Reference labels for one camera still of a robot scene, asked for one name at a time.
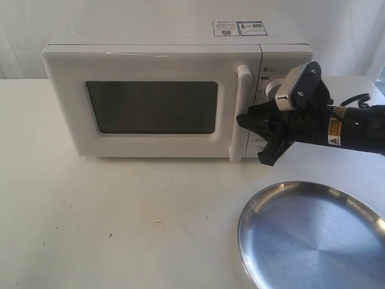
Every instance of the white microwave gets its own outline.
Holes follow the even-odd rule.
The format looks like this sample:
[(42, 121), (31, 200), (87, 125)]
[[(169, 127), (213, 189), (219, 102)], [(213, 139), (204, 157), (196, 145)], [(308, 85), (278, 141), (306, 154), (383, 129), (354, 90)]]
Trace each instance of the white microwave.
[(257, 158), (236, 116), (312, 53), (272, 1), (93, 1), (42, 53), (82, 156)]

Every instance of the sticker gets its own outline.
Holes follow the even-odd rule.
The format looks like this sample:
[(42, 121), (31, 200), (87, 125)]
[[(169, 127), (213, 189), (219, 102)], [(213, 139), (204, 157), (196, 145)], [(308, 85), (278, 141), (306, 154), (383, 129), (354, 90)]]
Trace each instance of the sticker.
[(266, 36), (266, 29), (262, 21), (238, 21), (241, 36)]
[(239, 36), (236, 22), (213, 22), (214, 36)]
[(327, 141), (332, 146), (341, 146), (342, 121), (347, 108), (334, 107), (334, 114), (331, 115), (327, 132)]

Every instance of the metal plate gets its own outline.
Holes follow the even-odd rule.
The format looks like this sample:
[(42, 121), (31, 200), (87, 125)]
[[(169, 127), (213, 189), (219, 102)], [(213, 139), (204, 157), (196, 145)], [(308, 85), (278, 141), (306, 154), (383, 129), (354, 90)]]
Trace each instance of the metal plate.
[(259, 289), (385, 288), (385, 221), (325, 185), (260, 191), (241, 214), (238, 243)]

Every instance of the white backdrop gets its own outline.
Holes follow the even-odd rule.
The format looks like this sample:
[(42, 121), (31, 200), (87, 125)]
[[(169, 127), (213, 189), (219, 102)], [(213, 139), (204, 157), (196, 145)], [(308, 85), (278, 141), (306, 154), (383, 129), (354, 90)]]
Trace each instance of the white backdrop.
[[(283, 4), (325, 75), (367, 75), (375, 81), (385, 63), (385, 1), (272, 1)], [(40, 53), (84, 2), (0, 0), (0, 78), (47, 77)]]

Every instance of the table surface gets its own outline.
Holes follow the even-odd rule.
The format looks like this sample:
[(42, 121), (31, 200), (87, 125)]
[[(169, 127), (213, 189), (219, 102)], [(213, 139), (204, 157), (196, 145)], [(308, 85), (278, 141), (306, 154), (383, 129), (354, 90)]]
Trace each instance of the table surface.
[[(383, 95), (326, 78), (340, 101)], [(385, 216), (382, 156), (294, 144), (274, 167), (247, 160), (83, 158), (48, 80), (0, 81), (0, 288), (252, 288), (236, 239), (256, 192), (300, 180)]]

